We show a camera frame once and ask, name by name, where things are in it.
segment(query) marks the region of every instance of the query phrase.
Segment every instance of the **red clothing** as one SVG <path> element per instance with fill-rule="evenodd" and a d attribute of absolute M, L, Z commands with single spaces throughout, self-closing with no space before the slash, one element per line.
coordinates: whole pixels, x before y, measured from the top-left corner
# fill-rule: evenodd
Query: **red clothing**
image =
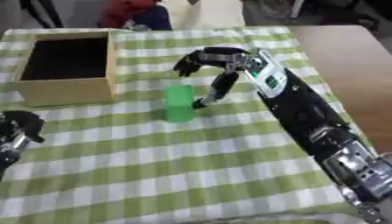
<path fill-rule="evenodd" d="M 104 28 L 122 28 L 132 15 L 143 13 L 154 6 L 156 0 L 109 0 L 104 10 L 100 26 Z"/>

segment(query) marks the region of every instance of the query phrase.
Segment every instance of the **robotic arm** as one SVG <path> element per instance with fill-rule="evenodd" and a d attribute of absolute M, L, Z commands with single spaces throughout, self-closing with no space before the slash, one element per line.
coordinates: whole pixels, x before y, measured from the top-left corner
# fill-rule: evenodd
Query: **robotic arm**
<path fill-rule="evenodd" d="M 30 142 L 43 143 L 39 132 L 44 120 L 27 111 L 0 113 L 0 181 L 5 170 L 15 164 Z"/>
<path fill-rule="evenodd" d="M 193 103 L 195 109 L 221 100 L 239 74 L 247 76 L 275 118 L 363 219 L 372 224 L 390 223 L 384 215 L 390 211 L 380 205 L 392 196 L 392 157 L 377 157 L 306 83 L 262 49 L 252 55 L 238 48 L 206 47 L 186 55 L 174 70 L 188 77 L 204 65 L 224 71 L 207 96 Z"/>

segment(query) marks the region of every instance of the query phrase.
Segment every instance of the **green and white checkered cloth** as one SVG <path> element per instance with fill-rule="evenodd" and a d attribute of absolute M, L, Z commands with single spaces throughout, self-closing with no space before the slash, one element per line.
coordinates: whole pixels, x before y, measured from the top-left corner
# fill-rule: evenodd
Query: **green and white checkered cloth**
<path fill-rule="evenodd" d="M 25 109 L 46 124 L 0 183 L 0 223 L 362 223 L 319 166 L 285 134 L 245 77 L 191 122 L 163 120 L 164 89 L 204 96 L 219 69 L 180 79 L 172 66 L 204 46 L 269 50 L 345 110 L 287 28 L 112 30 L 116 102 L 26 108 L 8 83 L 33 33 L 0 43 L 1 110 Z"/>

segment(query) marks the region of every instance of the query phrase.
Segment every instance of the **green cube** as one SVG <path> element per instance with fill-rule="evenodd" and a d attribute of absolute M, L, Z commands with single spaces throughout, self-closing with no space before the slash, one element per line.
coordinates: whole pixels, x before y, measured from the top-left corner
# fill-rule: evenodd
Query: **green cube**
<path fill-rule="evenodd" d="M 166 121 L 189 122 L 194 118 L 193 90 L 191 86 L 167 87 L 164 91 Z"/>

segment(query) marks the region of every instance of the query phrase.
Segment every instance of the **wooden box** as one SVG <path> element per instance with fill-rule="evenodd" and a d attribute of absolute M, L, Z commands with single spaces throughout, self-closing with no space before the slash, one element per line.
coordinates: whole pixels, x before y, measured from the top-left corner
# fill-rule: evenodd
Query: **wooden box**
<path fill-rule="evenodd" d="M 33 107 L 112 102 L 114 40 L 105 31 L 34 35 L 13 78 L 14 88 Z"/>

